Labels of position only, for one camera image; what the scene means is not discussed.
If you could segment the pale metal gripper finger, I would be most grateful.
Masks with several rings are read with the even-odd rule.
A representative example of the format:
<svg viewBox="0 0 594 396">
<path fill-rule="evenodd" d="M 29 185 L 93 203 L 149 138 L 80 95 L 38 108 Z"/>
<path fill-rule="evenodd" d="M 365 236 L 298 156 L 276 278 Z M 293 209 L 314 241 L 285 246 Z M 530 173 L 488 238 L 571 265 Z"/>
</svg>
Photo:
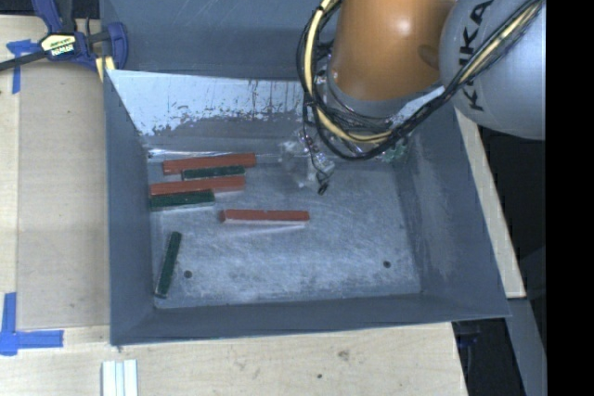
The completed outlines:
<svg viewBox="0 0 594 396">
<path fill-rule="evenodd" d="M 310 159 L 308 147 L 299 141 L 287 140 L 279 144 L 280 163 L 297 163 Z"/>
<path fill-rule="evenodd" d="M 298 162 L 293 167 L 291 176 L 299 188 L 308 188 L 317 191 L 320 187 L 317 178 L 317 169 L 311 162 Z"/>
</svg>

